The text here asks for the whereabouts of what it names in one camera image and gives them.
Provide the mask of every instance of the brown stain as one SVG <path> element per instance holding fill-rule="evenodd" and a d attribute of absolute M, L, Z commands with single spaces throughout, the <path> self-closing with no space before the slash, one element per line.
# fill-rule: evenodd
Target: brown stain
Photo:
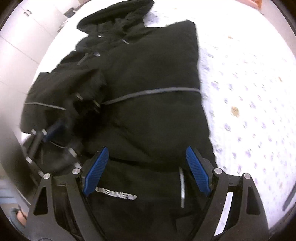
<path fill-rule="evenodd" d="M 231 114 L 235 117 L 239 117 L 239 109 L 237 107 L 231 107 Z"/>

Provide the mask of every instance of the blue rubber pad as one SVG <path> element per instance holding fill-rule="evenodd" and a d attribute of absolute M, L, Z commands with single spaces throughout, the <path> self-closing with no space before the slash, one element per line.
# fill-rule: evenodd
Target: blue rubber pad
<path fill-rule="evenodd" d="M 108 160 L 109 151 L 105 147 L 85 177 L 83 193 L 86 196 L 95 191 Z"/>
<path fill-rule="evenodd" d="M 191 147 L 186 149 L 186 160 L 199 190 L 205 193 L 206 196 L 209 196 L 211 193 L 209 177 Z"/>

